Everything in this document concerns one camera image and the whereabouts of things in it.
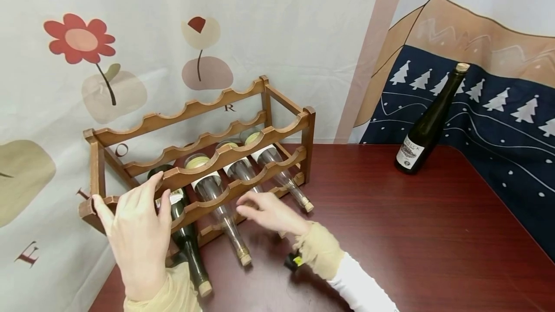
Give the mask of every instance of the navy blue fabric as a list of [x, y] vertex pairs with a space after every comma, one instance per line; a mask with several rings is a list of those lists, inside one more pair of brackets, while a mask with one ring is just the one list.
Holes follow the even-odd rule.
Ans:
[[[410, 60], [406, 83], [390, 82]], [[387, 79], [373, 118], [360, 143], [401, 144], [412, 124], [435, 99], [430, 92], [456, 61], [404, 46]], [[432, 69], [426, 89], [409, 84]], [[465, 93], [482, 79], [479, 103]], [[483, 105], [503, 92], [504, 111]], [[538, 127], [555, 117], [555, 90], [523, 79], [500, 78], [472, 65], [456, 94], [439, 144], [461, 151], [540, 246], [555, 259], [555, 136]], [[534, 123], [517, 122], [511, 114], [537, 97]]]

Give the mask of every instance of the green leaf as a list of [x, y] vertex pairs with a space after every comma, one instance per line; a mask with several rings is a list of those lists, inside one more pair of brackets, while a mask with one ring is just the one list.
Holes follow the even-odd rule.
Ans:
[[112, 81], [114, 77], [116, 77], [120, 69], [121, 69], [121, 64], [114, 63], [110, 65], [110, 67], [107, 68], [107, 71], [105, 72], [107, 81], [108, 82]]

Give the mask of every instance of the white tree print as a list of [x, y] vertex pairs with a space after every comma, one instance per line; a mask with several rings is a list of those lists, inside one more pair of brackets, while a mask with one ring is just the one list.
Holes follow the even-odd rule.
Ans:
[[551, 135], [555, 136], [555, 118], [547, 121], [544, 126], [540, 127], [540, 129], [545, 132], [545, 137], [549, 137]]
[[466, 79], [466, 78], [463, 78], [463, 79], [462, 79], [461, 85], [459, 86], [459, 89], [457, 89], [457, 92], [456, 92], [455, 94], [464, 93], [463, 88], [464, 88], [464, 80], [465, 80], [465, 79]]
[[505, 99], [509, 97], [509, 89], [511, 89], [511, 87], [507, 87], [507, 89], [497, 94], [496, 97], [490, 100], [489, 103], [485, 104], [484, 107], [487, 109], [487, 111], [497, 110], [503, 112], [503, 105], [507, 105]]
[[428, 79], [430, 78], [430, 72], [431, 71], [432, 71], [432, 69], [424, 72], [424, 74], [422, 74], [422, 76], [415, 79], [415, 81], [409, 85], [409, 86], [412, 86], [412, 90], [416, 90], [417, 88], [425, 90], [426, 85], [428, 83]]
[[431, 93], [434, 93], [434, 96], [437, 96], [441, 93], [443, 87], [445, 87], [445, 83], [447, 83], [449, 78], [449, 72], [445, 74], [445, 77], [441, 79], [441, 81], [434, 87], [434, 89], [430, 90]]
[[393, 77], [389, 80], [390, 82], [393, 82], [393, 85], [406, 82], [405, 78], [407, 77], [407, 71], [409, 70], [409, 63], [410, 60], [407, 60], [405, 65], [402, 66], [399, 71], [395, 72], [395, 74], [393, 74]]
[[532, 100], [528, 101], [524, 106], [519, 107], [517, 112], [513, 112], [511, 116], [516, 117], [517, 122], [534, 123], [532, 116], [536, 115], [536, 107], [538, 107], [538, 95], [535, 95]]
[[467, 94], [470, 95], [470, 98], [476, 101], [476, 103], [480, 102], [480, 97], [482, 96], [482, 88], [484, 87], [484, 81], [486, 80], [482, 79], [481, 82], [479, 82], [467, 92]]

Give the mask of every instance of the dark green wine bottle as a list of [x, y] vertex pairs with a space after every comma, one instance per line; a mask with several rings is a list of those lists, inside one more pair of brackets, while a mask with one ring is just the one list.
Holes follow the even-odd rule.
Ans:
[[[174, 167], [171, 165], [157, 167], [148, 173], [148, 177], [150, 178], [160, 171], [168, 171], [173, 168]], [[172, 219], [176, 220], [181, 216], [185, 207], [189, 205], [189, 196], [183, 188], [179, 188], [176, 191], [172, 191], [170, 200], [172, 201]], [[198, 250], [197, 234], [197, 227], [193, 222], [174, 232], [172, 234], [172, 239], [177, 247], [179, 247], [180, 251], [185, 253], [187, 262], [189, 263], [189, 272], [193, 285], [197, 288], [200, 296], [205, 297], [211, 293], [212, 285], [208, 279], [208, 273], [204, 268], [204, 263], [202, 262], [200, 251]]]
[[398, 170], [415, 174], [426, 162], [439, 141], [453, 97], [469, 67], [466, 63], [457, 64], [450, 72], [441, 93], [409, 130], [395, 159]]

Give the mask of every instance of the black object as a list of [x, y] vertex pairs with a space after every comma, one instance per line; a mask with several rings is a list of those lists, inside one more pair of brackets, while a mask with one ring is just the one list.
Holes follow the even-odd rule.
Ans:
[[401, 172], [417, 173], [434, 150], [443, 132], [453, 97], [459, 89], [468, 67], [470, 65], [466, 63], [457, 64], [450, 72], [441, 93], [410, 129], [395, 159], [395, 166]]
[[[168, 171], [173, 169], [174, 167], [171, 165], [162, 165], [155, 169], [152, 169], [148, 173], [148, 177], [150, 178], [154, 174], [160, 171]], [[181, 216], [185, 206], [189, 205], [190, 200], [189, 196], [185, 193], [184, 188], [180, 188], [178, 191], [173, 191], [173, 193], [182, 193], [183, 199], [178, 200], [172, 205], [172, 219], [175, 220]], [[173, 255], [172, 260], [179, 261], [175, 262], [173, 266], [180, 264], [181, 262], [187, 261], [189, 262], [189, 271], [191, 274], [191, 280], [193, 281], [194, 286], [197, 288], [204, 283], [208, 282], [208, 273], [204, 267], [204, 263], [202, 262], [202, 258], [200, 256], [200, 252], [198, 250], [198, 235], [197, 235], [197, 227], [193, 223], [187, 225], [179, 229], [178, 231], [172, 234], [172, 239], [174, 240], [177, 247], [179, 247], [180, 251]]]
[[292, 272], [297, 271], [297, 269], [303, 264], [303, 258], [301, 257], [298, 250], [296, 251], [296, 253], [289, 253], [284, 262], [285, 267]]

